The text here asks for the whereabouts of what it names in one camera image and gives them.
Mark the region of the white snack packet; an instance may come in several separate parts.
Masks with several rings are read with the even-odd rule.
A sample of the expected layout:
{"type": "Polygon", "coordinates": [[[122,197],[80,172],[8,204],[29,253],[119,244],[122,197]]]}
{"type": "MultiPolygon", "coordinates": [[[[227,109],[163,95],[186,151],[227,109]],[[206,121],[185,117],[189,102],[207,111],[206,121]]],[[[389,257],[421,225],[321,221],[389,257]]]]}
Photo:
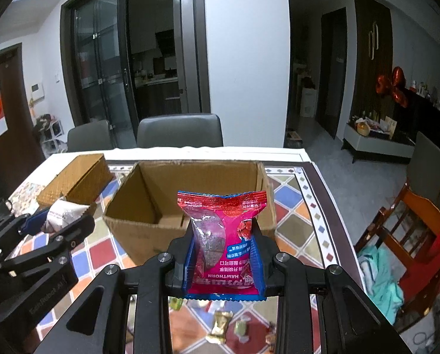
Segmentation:
{"type": "Polygon", "coordinates": [[[66,201],[64,197],[58,198],[49,208],[41,231],[46,233],[60,232],[82,217],[88,209],[88,205],[66,201]]]}

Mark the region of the red hawthorn snack packet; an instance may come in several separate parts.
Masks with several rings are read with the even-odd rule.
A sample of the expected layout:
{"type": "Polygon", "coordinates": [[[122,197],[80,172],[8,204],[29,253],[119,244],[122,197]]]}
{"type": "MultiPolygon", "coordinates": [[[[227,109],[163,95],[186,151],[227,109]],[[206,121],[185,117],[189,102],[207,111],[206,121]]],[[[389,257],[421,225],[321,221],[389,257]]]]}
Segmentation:
{"type": "Polygon", "coordinates": [[[208,301],[264,301],[263,265],[253,236],[265,191],[227,196],[179,191],[193,237],[185,259],[185,297],[208,301]]]}

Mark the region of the black mug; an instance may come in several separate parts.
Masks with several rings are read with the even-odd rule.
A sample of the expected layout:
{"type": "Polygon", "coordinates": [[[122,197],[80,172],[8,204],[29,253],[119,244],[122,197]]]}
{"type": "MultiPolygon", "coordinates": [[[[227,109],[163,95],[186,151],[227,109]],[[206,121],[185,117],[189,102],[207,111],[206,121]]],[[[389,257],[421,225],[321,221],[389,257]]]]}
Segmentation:
{"type": "Polygon", "coordinates": [[[9,199],[0,198],[0,218],[13,214],[13,204],[9,199]]]}

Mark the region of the green candy packet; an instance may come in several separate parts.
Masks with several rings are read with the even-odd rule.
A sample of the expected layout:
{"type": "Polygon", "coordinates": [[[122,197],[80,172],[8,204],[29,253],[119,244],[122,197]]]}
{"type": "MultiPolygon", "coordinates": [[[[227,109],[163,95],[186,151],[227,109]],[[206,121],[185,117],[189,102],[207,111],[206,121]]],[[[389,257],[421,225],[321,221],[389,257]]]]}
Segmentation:
{"type": "Polygon", "coordinates": [[[170,311],[177,312],[177,311],[181,310],[181,308],[182,308],[182,306],[184,304],[184,299],[183,298],[174,297],[174,296],[169,296],[168,297],[168,302],[169,302],[170,311]]]}

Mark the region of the teal cloth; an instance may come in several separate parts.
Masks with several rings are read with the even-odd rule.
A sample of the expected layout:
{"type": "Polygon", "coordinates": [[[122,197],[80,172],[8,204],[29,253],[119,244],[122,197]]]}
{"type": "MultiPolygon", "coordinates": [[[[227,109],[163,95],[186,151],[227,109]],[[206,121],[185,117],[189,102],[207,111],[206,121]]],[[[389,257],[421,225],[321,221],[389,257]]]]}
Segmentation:
{"type": "Polygon", "coordinates": [[[366,294],[393,325],[404,304],[404,295],[392,276],[387,253],[374,245],[366,246],[358,253],[358,264],[366,294]]]}

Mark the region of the woven wicker basket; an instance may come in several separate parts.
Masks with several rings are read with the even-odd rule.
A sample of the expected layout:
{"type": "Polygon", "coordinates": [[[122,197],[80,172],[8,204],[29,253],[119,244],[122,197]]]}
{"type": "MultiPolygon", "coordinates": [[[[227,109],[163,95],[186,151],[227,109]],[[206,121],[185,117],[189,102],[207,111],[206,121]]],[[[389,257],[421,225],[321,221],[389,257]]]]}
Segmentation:
{"type": "Polygon", "coordinates": [[[41,207],[60,198],[79,205],[91,205],[113,180],[103,153],[74,158],[37,196],[41,207]]]}

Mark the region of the small red snack packet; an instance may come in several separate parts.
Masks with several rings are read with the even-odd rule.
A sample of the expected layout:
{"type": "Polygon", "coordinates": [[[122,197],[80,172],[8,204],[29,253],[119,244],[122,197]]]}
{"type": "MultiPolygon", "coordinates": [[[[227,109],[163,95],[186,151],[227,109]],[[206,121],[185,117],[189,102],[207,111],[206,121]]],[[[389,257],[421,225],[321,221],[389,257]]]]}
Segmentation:
{"type": "Polygon", "coordinates": [[[265,342],[270,352],[274,351],[276,344],[276,324],[270,322],[266,331],[265,342]]]}

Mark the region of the small brown gold packet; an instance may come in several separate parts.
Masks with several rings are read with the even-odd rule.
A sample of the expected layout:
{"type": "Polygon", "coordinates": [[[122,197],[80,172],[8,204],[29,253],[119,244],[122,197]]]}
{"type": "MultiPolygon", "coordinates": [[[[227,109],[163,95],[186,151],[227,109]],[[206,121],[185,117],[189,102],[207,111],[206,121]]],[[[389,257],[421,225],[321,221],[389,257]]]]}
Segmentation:
{"type": "Polygon", "coordinates": [[[206,340],[210,344],[224,344],[226,342],[226,332],[233,315],[231,311],[218,310],[214,313],[213,327],[206,335],[206,340]]]}

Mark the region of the brown door with poster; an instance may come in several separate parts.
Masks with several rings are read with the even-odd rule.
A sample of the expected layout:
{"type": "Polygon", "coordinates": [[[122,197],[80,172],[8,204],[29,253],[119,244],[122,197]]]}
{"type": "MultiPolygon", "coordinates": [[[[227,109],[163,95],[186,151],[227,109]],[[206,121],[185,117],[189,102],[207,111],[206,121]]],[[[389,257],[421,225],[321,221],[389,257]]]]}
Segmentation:
{"type": "Polygon", "coordinates": [[[44,160],[26,99],[21,44],[16,44],[0,50],[0,199],[10,197],[44,160]]]}

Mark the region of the brown cardboard box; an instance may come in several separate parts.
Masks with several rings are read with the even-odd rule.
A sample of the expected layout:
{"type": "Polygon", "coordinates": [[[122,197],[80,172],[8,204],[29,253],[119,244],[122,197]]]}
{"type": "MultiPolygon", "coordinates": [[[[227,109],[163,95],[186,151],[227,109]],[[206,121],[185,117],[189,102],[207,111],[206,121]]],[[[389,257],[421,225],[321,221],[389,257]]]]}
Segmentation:
{"type": "Polygon", "coordinates": [[[234,223],[236,240],[246,237],[241,223],[259,193],[265,207],[255,215],[262,234],[277,228],[272,184],[257,161],[139,161],[121,183],[103,214],[105,224],[136,265],[166,251],[185,234],[189,222],[206,219],[211,229],[234,223]]]}

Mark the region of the colourful checkered tablecloth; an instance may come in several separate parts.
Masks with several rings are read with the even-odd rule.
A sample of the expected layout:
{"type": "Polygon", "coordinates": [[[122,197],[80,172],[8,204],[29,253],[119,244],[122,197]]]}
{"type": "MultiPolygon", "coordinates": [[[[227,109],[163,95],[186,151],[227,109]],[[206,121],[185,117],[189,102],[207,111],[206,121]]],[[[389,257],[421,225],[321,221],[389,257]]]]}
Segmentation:
{"type": "MultiPolygon", "coordinates": [[[[32,331],[30,345],[39,344],[57,320],[107,264],[131,268],[134,263],[107,228],[102,213],[123,179],[138,161],[156,160],[238,160],[262,161],[274,191],[277,216],[275,240],[280,250],[302,263],[319,268],[342,265],[355,281],[360,281],[358,263],[335,200],[319,168],[303,149],[222,147],[153,148],[107,150],[105,160],[114,179],[96,200],[95,229],[73,253],[79,282],[32,331]]],[[[210,344],[206,334],[214,322],[209,304],[186,301],[181,310],[171,312],[170,322],[175,353],[271,353],[265,342],[270,322],[275,322],[276,299],[263,302],[227,302],[225,308],[235,319],[248,316],[250,339],[238,341],[230,325],[225,344],[210,344]]]]}

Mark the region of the red wooden chair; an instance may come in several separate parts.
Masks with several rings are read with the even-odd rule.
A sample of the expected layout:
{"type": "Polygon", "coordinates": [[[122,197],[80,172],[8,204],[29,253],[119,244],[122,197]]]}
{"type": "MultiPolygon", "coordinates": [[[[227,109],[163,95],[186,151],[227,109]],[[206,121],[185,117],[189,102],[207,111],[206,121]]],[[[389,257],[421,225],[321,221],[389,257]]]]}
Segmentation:
{"type": "Polygon", "coordinates": [[[425,317],[440,293],[440,210],[406,182],[392,205],[378,211],[355,251],[372,239],[377,248],[387,246],[406,269],[399,280],[404,295],[400,315],[425,317]]]}

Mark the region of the white shoe rack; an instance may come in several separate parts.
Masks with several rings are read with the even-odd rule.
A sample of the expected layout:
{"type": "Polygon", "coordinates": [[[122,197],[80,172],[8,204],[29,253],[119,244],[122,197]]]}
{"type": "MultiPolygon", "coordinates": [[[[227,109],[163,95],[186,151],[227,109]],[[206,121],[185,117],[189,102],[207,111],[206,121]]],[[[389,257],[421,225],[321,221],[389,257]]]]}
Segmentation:
{"type": "Polygon", "coordinates": [[[62,140],[63,134],[61,121],[51,114],[43,114],[36,119],[33,135],[40,144],[45,158],[67,151],[67,144],[62,140]]]}

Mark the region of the grey chair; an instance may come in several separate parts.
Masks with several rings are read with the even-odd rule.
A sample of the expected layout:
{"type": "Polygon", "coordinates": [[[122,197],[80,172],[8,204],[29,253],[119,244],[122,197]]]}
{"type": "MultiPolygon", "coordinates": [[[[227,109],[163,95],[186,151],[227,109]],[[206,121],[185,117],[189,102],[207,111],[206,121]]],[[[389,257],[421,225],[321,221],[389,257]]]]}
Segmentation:
{"type": "Polygon", "coordinates": [[[171,114],[140,121],[139,148],[223,147],[220,118],[216,114],[171,114]]]}
{"type": "Polygon", "coordinates": [[[410,190],[435,203],[440,191],[440,148],[418,132],[407,167],[410,190]]]}
{"type": "Polygon", "coordinates": [[[107,120],[86,123],[72,128],[67,136],[67,152],[112,150],[113,139],[107,120]]]}

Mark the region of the grey chair middle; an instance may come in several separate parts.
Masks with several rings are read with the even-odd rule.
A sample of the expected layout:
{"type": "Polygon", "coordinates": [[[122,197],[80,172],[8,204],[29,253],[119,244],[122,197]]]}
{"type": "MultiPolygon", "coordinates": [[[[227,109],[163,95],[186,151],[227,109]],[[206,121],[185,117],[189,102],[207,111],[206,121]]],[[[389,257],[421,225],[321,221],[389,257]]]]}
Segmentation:
{"type": "Polygon", "coordinates": [[[139,148],[223,147],[220,118],[216,114],[171,114],[140,121],[139,148]]]}

